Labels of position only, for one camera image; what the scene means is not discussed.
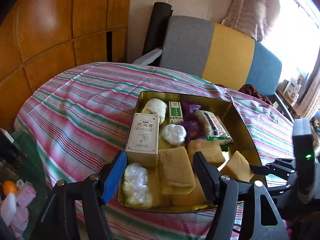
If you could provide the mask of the white plastic ball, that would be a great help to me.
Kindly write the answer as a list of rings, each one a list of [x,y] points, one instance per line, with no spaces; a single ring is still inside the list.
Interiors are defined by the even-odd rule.
[[[122,190],[125,196],[125,206],[137,209],[152,207],[152,194],[148,187],[147,170],[139,163],[127,165],[124,171]]]

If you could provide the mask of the cream ointment box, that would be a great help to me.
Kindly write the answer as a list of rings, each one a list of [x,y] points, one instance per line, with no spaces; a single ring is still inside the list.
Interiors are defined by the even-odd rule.
[[[158,137],[158,115],[135,113],[125,146],[128,161],[155,168],[158,159]]]

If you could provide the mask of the dark striped cracker packet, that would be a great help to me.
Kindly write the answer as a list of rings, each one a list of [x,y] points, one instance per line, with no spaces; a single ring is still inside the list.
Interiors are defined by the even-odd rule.
[[[231,139],[231,136],[224,127],[224,124],[213,112],[196,110],[194,114],[203,128],[206,140]]]

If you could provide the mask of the purple snack packet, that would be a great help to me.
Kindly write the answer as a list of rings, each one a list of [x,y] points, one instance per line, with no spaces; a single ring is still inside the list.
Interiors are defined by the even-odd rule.
[[[182,122],[180,125],[184,127],[187,133],[184,142],[185,146],[188,146],[192,140],[206,138],[203,128],[197,120]]]
[[[181,109],[182,109],[183,121],[191,121],[196,119],[194,112],[201,109],[201,106],[196,104],[181,102]]]

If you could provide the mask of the small white ball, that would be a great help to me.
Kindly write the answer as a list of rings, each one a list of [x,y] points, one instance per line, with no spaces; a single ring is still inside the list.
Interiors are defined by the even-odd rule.
[[[181,125],[168,124],[161,131],[161,137],[171,145],[181,145],[184,143],[187,132]]]

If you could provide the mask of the small green essential oil box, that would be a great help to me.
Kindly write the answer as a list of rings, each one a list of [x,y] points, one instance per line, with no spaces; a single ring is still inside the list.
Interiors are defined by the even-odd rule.
[[[183,122],[183,114],[180,102],[169,101],[169,123],[180,124]]]

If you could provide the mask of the white towel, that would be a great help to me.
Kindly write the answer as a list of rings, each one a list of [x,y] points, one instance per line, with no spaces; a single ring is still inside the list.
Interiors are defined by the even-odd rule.
[[[150,99],[144,106],[141,113],[158,115],[159,125],[163,124],[166,116],[167,104],[160,99]]]

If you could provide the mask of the tan sponge cake block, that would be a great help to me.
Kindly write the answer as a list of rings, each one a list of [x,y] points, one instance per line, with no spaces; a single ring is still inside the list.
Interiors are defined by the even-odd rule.
[[[205,157],[206,161],[208,161],[209,164],[212,164],[216,167],[220,167],[225,162],[225,158],[222,154],[220,144],[215,140],[212,140],[212,141],[207,141],[205,139],[192,140],[188,144],[187,152],[188,152],[189,159],[192,166],[193,166],[193,155],[196,152],[201,152]]]

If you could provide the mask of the Weidan cracker packet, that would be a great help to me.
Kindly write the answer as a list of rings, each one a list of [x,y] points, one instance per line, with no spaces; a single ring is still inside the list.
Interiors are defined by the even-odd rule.
[[[221,150],[224,151],[224,152],[228,152],[228,148],[230,146],[233,145],[233,139],[232,138],[227,138],[227,139],[219,139],[219,140],[216,140],[220,147],[221,147]]]

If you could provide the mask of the gold tin box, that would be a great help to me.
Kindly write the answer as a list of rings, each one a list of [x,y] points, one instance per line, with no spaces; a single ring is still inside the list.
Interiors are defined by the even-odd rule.
[[[244,199],[261,164],[235,103],[141,92],[125,146],[118,203],[161,213],[209,211]]]

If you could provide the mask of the wooden side desk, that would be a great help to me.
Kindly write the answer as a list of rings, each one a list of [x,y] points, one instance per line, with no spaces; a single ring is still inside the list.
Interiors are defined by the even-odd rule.
[[[276,102],[281,108],[281,111],[289,120],[305,117],[305,114],[300,109],[300,106],[296,102],[292,101],[279,88],[276,89],[275,97]]]

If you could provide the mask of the striped bed sheet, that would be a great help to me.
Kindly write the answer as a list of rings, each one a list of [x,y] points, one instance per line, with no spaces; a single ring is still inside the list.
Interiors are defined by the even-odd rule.
[[[183,72],[124,63],[66,70],[39,87],[20,109],[14,128],[35,141],[46,180],[87,179],[125,151],[141,92],[202,96],[235,103],[261,164],[293,158],[293,125],[274,107]]]

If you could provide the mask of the white product box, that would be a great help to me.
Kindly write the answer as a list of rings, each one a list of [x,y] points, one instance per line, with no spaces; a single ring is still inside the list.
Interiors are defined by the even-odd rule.
[[[291,78],[291,80],[288,82],[286,88],[284,89],[284,94],[293,102],[296,102],[299,97],[299,90],[301,88],[301,85],[298,84],[298,82]]]

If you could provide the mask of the dark red cloth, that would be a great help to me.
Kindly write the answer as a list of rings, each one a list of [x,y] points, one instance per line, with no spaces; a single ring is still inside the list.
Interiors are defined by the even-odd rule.
[[[259,100],[267,103],[268,105],[272,105],[272,102],[269,100],[269,98],[260,94],[251,84],[243,85],[239,89],[239,92],[241,92],[243,94],[250,95],[256,99],[259,99]]]

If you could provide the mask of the pink plastic bag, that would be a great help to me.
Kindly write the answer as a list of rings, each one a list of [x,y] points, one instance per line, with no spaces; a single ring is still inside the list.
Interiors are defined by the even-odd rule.
[[[36,197],[36,191],[33,185],[19,179],[16,183],[18,193],[16,195],[16,214],[10,223],[10,227],[18,239],[23,239],[23,233],[27,228],[29,221],[28,206]]]

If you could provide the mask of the orange ball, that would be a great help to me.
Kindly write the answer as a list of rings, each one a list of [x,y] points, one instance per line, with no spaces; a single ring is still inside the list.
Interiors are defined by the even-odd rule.
[[[14,183],[11,180],[6,180],[3,183],[3,193],[5,196],[7,196],[9,193],[17,194],[18,193],[18,188],[16,183]]]

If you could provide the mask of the white bottle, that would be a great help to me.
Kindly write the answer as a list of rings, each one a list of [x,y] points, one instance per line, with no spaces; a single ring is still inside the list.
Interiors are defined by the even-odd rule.
[[[10,225],[16,215],[16,196],[9,193],[1,205],[1,217],[7,226]]]

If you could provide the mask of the grey yellow blue chair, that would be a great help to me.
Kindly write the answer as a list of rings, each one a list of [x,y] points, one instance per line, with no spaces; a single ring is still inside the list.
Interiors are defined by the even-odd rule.
[[[162,68],[233,90],[252,85],[259,94],[276,100],[293,121],[276,94],[282,63],[260,42],[224,25],[189,16],[172,16],[162,38],[162,45],[134,63],[147,66],[158,60]]]

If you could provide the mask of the black rolled mat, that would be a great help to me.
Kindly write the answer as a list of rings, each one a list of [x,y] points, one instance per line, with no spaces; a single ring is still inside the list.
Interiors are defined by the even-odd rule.
[[[154,49],[162,48],[168,21],[172,16],[172,12],[172,5],[164,2],[154,3],[142,55],[145,55]]]

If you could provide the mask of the pink patterned curtain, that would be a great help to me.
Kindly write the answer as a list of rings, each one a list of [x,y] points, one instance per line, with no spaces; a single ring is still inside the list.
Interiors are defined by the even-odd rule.
[[[233,0],[222,25],[261,42],[280,12],[280,0]]]

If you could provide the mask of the wooden wardrobe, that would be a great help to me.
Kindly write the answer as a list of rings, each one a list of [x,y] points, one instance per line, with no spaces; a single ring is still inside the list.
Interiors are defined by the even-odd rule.
[[[1,23],[1,128],[35,90],[86,63],[125,62],[130,0],[18,0]]]

